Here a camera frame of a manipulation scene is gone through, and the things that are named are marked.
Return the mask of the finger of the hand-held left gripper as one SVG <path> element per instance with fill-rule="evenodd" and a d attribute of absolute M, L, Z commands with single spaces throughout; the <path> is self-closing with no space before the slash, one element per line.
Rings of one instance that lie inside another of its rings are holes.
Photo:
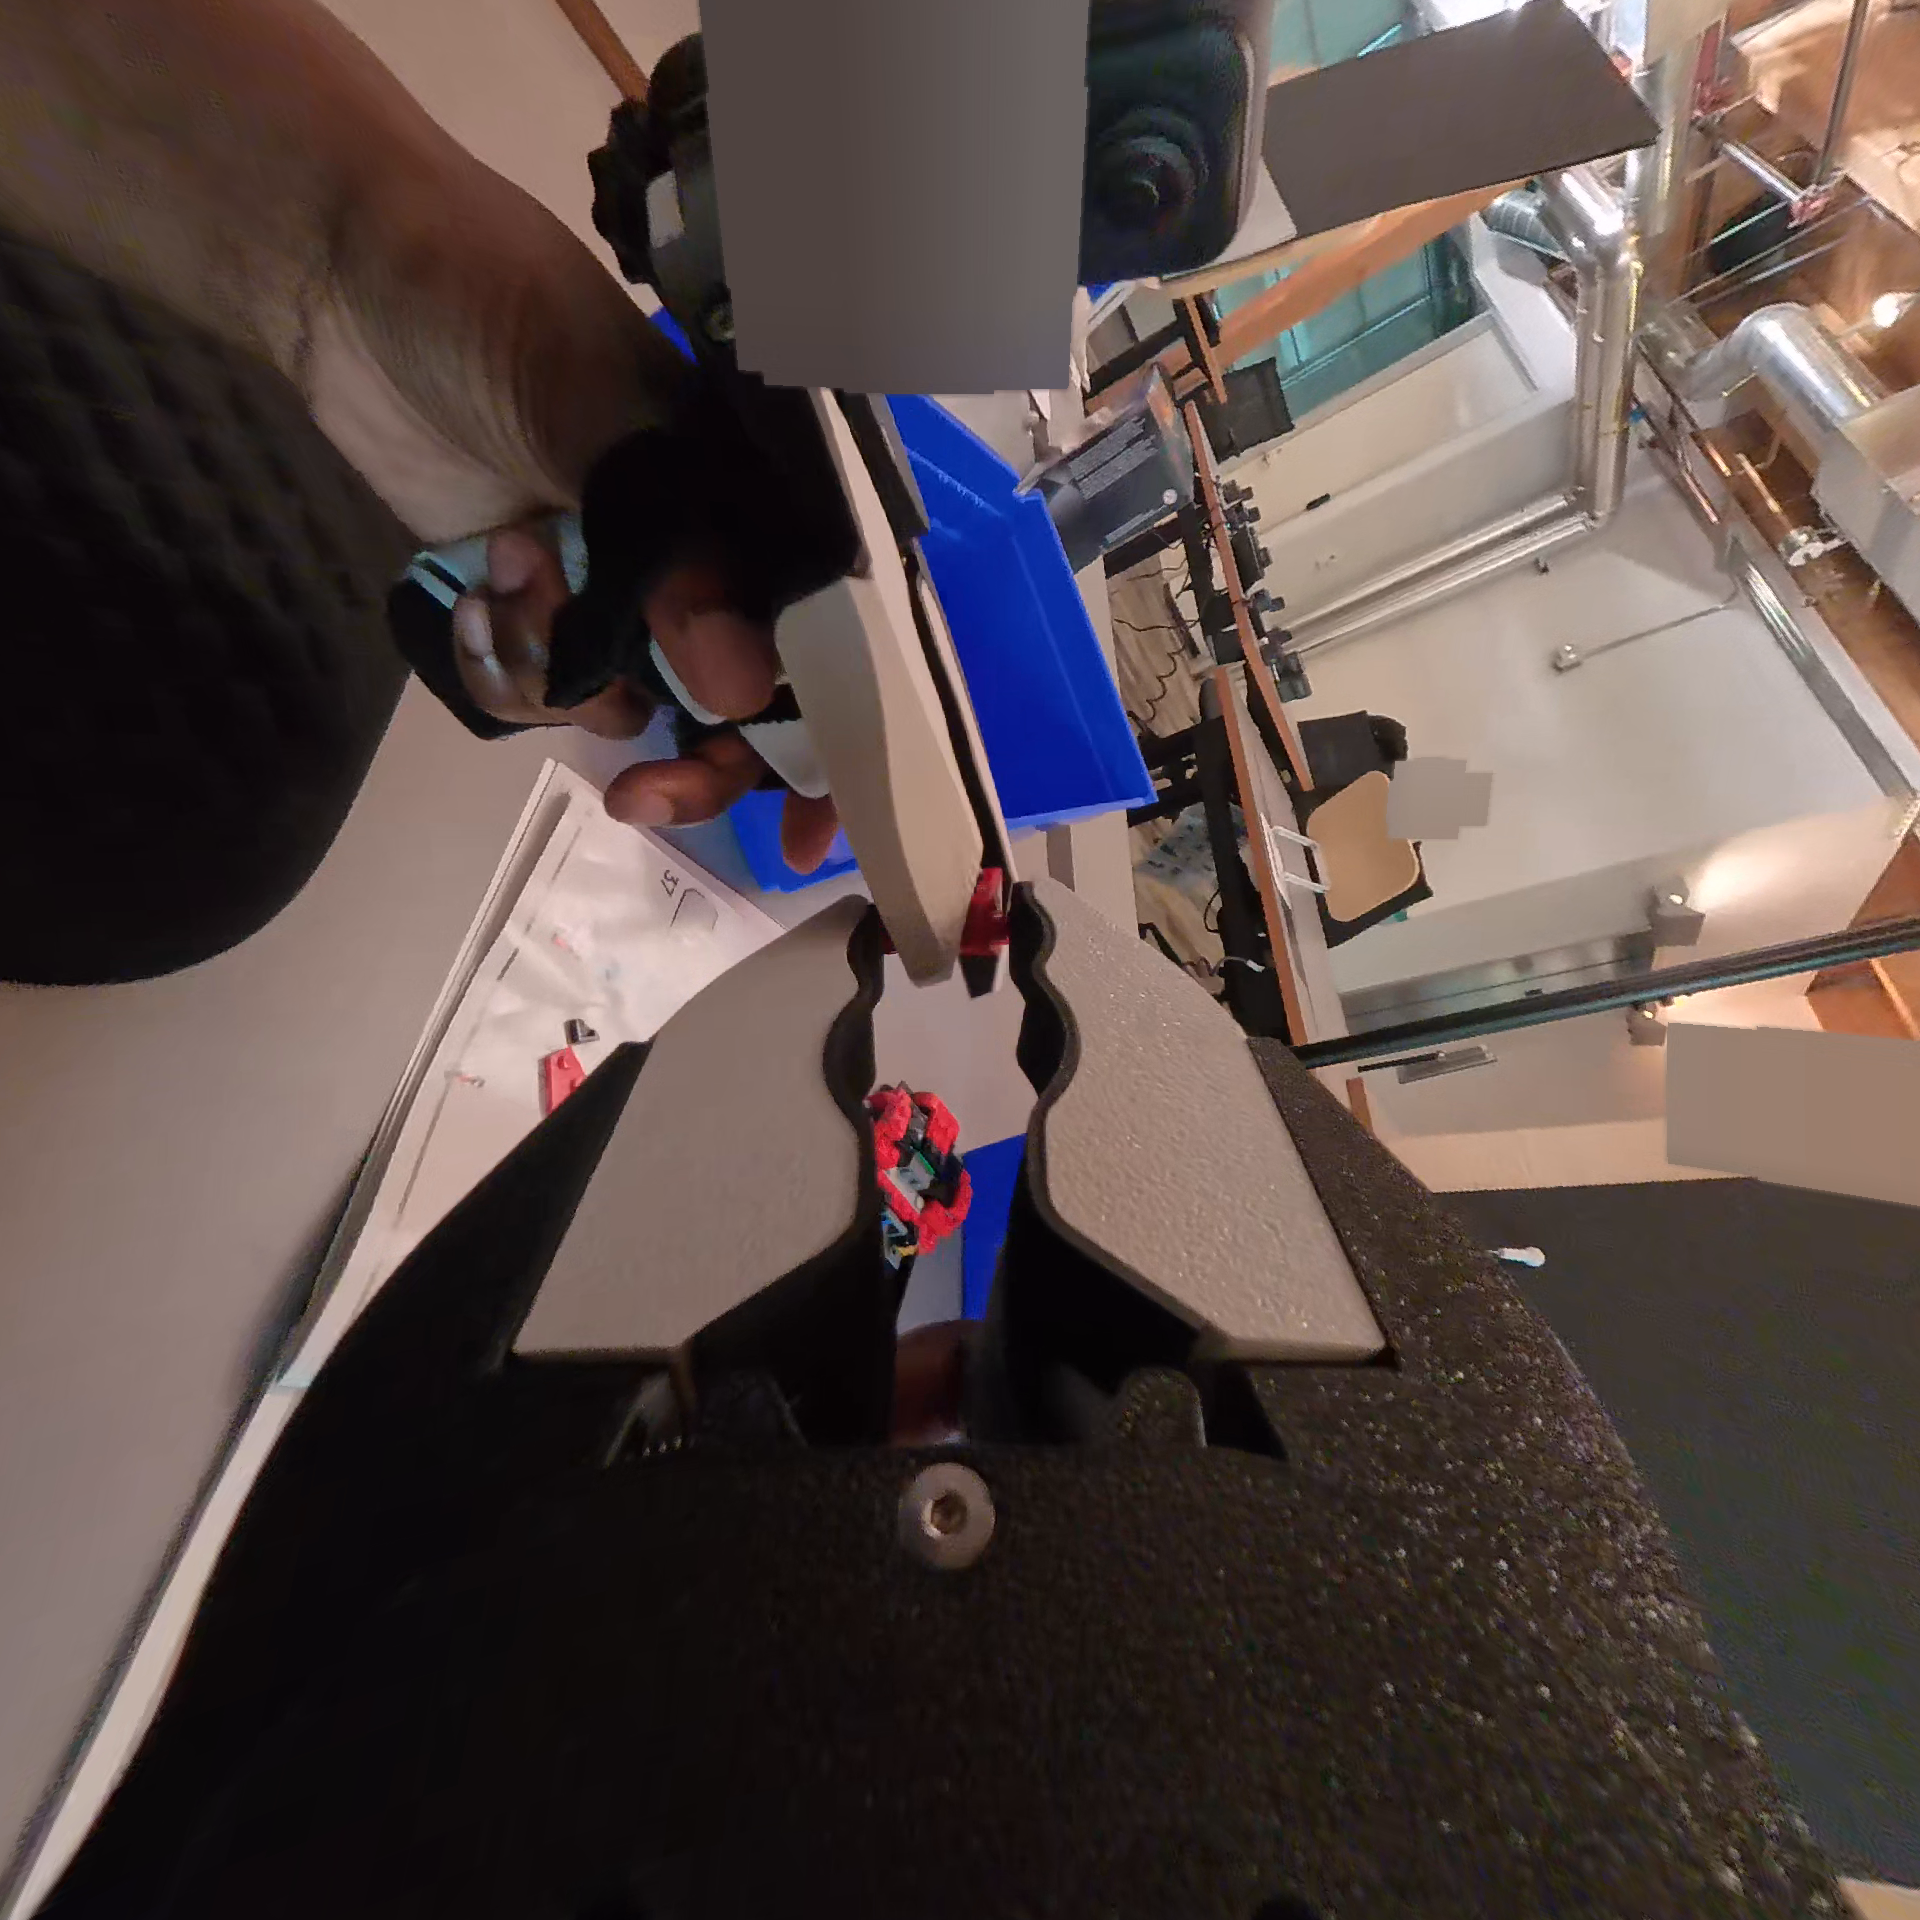
<path fill-rule="evenodd" d="M 856 559 L 777 613 L 775 652 L 882 929 L 912 983 L 940 984 L 962 960 L 986 826 L 864 451 L 833 393 L 810 390 L 807 401 Z"/>
<path fill-rule="evenodd" d="M 988 910 L 1007 910 L 1017 883 L 1012 832 L 1007 829 L 996 779 L 979 735 L 970 690 L 958 663 L 932 570 L 925 563 L 925 536 L 932 529 L 932 519 L 912 471 L 897 421 L 884 396 L 858 396 L 858 445 L 862 446 L 862 460 L 868 467 L 868 477 L 879 496 L 879 509 L 900 552 L 914 624 L 940 696 L 956 765 L 979 826 L 983 883 L 977 892 Z"/>

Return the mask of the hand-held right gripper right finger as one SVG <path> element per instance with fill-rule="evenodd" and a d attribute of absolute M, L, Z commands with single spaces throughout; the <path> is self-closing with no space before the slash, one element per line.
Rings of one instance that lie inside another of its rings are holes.
<path fill-rule="evenodd" d="M 1237 1023 L 1058 881 L 1015 886 L 1009 923 L 1043 1224 L 1207 1360 L 1378 1360 L 1386 1336 Z"/>

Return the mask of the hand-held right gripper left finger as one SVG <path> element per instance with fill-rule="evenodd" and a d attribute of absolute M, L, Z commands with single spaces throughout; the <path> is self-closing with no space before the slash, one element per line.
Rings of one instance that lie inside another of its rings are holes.
<path fill-rule="evenodd" d="M 870 1013 L 884 939 L 844 899 L 654 1039 L 516 1347 L 767 1372 L 796 1405 L 884 1403 Z"/>

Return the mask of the white lego instruction booklet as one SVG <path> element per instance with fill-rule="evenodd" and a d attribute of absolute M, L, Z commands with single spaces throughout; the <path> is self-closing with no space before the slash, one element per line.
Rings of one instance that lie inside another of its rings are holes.
<path fill-rule="evenodd" d="M 429 879 L 386 779 L 223 960 L 5 996 L 5 1916 L 80 1852 L 322 1360 L 540 1121 L 777 927 L 555 763 Z"/>

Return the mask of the person's left forearm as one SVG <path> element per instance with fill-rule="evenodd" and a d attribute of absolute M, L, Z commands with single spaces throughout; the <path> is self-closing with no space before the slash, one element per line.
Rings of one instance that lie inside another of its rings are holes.
<path fill-rule="evenodd" d="M 273 366 L 426 542 L 580 502 L 686 374 L 319 5 L 7 3 L 5 231 Z"/>

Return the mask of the red and black lego car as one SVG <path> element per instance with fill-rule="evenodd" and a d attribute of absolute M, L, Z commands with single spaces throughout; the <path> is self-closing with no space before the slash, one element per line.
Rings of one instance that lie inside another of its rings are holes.
<path fill-rule="evenodd" d="M 903 1279 L 919 1253 L 956 1236 L 970 1211 L 958 1122 L 932 1091 L 906 1084 L 867 1095 L 879 1192 L 879 1249 Z"/>

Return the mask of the person's left hand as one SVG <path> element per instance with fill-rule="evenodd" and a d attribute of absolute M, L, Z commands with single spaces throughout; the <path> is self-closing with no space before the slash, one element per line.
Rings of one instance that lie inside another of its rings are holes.
<path fill-rule="evenodd" d="M 553 623 L 569 599 L 558 546 L 524 521 L 488 536 L 485 583 L 450 612 L 454 663 L 472 702 L 522 730 L 577 730 L 636 741 L 654 717 L 645 690 L 608 684 L 573 709 L 544 705 Z M 737 721 L 772 705 L 780 663 L 772 631 L 728 605 L 723 575 L 702 565 L 667 574 L 642 623 L 692 699 L 723 727 L 680 755 L 639 760 L 605 790 L 608 816 L 632 829 L 692 829 L 719 819 L 753 792 L 767 767 Z"/>

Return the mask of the person's right hand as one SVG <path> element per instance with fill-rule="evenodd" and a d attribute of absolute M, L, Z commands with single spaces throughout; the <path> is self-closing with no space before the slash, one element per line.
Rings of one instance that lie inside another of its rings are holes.
<path fill-rule="evenodd" d="M 903 1331 L 896 1349 L 890 1442 L 932 1449 L 969 1434 L 973 1322 L 944 1321 Z"/>

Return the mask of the black cardboard box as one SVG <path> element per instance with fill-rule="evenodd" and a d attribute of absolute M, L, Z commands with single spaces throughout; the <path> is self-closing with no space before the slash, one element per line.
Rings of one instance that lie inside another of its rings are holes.
<path fill-rule="evenodd" d="M 1074 574 L 1192 506 L 1192 439 L 1165 374 L 1103 393 L 1065 445 L 1039 450 L 1017 494 L 1039 502 Z"/>

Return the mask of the brown wooden desk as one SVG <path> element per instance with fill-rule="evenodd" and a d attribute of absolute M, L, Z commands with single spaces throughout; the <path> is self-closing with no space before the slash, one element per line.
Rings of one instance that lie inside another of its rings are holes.
<path fill-rule="evenodd" d="M 1297 803 L 1312 790 L 1312 772 L 1295 725 L 1280 705 L 1280 692 L 1263 654 L 1245 590 L 1236 532 L 1226 515 L 1212 439 L 1196 399 L 1183 403 L 1194 456 L 1196 497 L 1207 515 L 1212 570 L 1234 619 L 1236 655 L 1219 657 L 1202 686 L 1202 707 L 1218 715 L 1216 733 L 1234 769 L 1236 806 L 1245 824 L 1240 862 L 1260 899 L 1260 932 L 1274 990 L 1260 991 L 1250 1007 L 1280 1007 L 1274 1033 L 1295 1051 L 1329 1045 L 1349 1033 L 1319 915 L 1313 904 L 1317 883 L 1315 844 L 1300 834 Z"/>

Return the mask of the grey metal door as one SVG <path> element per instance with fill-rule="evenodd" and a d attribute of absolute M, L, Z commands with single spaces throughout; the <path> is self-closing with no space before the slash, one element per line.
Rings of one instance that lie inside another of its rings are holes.
<path fill-rule="evenodd" d="M 1406 980 L 1342 990 L 1339 1009 L 1349 1033 L 1369 1035 L 1418 1021 L 1483 1013 L 1526 999 L 1636 979 L 1650 971 L 1655 953 L 1654 934 L 1636 929 Z"/>

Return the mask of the wooden seat chair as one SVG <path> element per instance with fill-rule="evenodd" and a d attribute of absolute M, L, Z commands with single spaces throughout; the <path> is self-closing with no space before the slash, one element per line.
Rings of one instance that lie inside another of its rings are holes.
<path fill-rule="evenodd" d="M 1323 885 L 1323 934 L 1335 950 L 1432 901 L 1419 844 L 1396 839 L 1386 822 L 1406 733 L 1398 721 L 1366 711 L 1308 717 L 1297 733 L 1313 782 L 1297 819 Z"/>

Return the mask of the black flat panel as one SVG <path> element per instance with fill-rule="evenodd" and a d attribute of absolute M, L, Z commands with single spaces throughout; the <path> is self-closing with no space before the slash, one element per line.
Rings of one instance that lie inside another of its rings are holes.
<path fill-rule="evenodd" d="M 1603 1401 L 1838 1869 L 1917 1869 L 1917 1214 L 1758 1181 L 1444 1195 Z"/>

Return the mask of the black quilted wrist rest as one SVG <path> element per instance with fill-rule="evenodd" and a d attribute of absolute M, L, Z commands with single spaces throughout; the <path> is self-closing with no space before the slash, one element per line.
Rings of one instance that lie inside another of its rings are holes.
<path fill-rule="evenodd" d="M 5 234 L 5 984 L 162 979 L 300 896 L 409 679 L 403 552 L 275 369 Z"/>

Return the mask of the silver round air duct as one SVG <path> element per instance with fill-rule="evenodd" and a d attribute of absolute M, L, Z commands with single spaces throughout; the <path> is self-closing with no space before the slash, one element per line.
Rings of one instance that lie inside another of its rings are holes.
<path fill-rule="evenodd" d="M 1643 255 L 1630 196 L 1590 164 L 1510 190 L 1483 222 L 1545 260 L 1572 266 L 1572 484 L 1566 509 L 1595 532 L 1626 486 Z"/>

